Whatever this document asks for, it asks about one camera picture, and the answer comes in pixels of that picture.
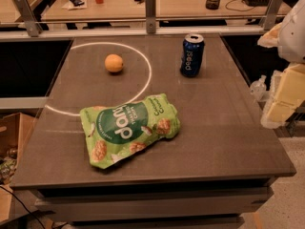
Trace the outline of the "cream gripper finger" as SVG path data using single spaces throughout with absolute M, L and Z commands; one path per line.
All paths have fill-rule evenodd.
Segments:
M 261 125 L 268 129 L 283 126 L 304 101 L 305 65 L 291 63 L 282 73 L 275 71 Z
M 276 47 L 280 29 L 281 29 L 281 23 L 274 25 L 269 31 L 264 33 L 258 39 L 257 45 L 264 48 Z

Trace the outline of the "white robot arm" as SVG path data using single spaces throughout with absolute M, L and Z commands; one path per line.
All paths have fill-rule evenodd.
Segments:
M 278 56 L 289 63 L 281 74 L 272 77 L 261 117 L 263 127 L 276 129 L 305 101 L 305 0 L 298 0 L 283 21 L 262 35 L 257 44 L 277 47 Z

